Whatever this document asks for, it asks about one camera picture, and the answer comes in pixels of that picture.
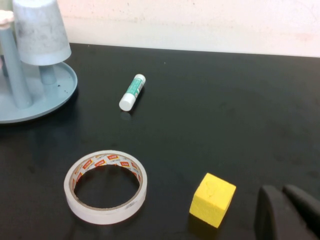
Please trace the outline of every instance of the yellow sponge cube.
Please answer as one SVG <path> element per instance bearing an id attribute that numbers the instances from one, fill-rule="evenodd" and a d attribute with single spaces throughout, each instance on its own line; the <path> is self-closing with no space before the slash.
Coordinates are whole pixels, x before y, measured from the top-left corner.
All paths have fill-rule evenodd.
<path id="1" fill-rule="evenodd" d="M 194 193 L 189 212 L 218 228 L 235 191 L 235 185 L 207 173 Z"/>

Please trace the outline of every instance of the black tabletop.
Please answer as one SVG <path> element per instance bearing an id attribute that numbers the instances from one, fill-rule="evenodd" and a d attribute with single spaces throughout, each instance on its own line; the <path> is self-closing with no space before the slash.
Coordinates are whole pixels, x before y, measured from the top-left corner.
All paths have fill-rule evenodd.
<path id="1" fill-rule="evenodd" d="M 67 63 L 78 91 L 65 106 L 0 127 L 1 239 L 253 240 L 260 186 L 320 198 L 320 59 L 73 44 Z M 147 82 L 122 112 L 138 73 Z M 63 181 L 110 149 L 139 159 L 147 194 L 130 219 L 98 226 L 71 212 Z M 189 215 L 207 172 L 237 187 L 218 230 Z M 82 184 L 84 202 L 109 207 L 137 189 L 123 171 L 102 173 Z"/>

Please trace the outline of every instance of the tape roll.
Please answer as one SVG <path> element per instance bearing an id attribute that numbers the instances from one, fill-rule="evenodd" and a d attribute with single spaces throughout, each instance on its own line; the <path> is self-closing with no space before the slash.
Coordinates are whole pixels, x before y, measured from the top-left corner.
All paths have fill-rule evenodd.
<path id="1" fill-rule="evenodd" d="M 104 165 L 118 165 L 129 169 L 139 181 L 139 189 L 127 202 L 112 208 L 97 208 L 84 204 L 75 195 L 78 180 L 87 171 Z M 135 214 L 146 199 L 147 173 L 142 164 L 133 156 L 115 150 L 97 151 L 79 159 L 67 172 L 64 192 L 72 212 L 82 220 L 99 225 L 115 224 Z"/>

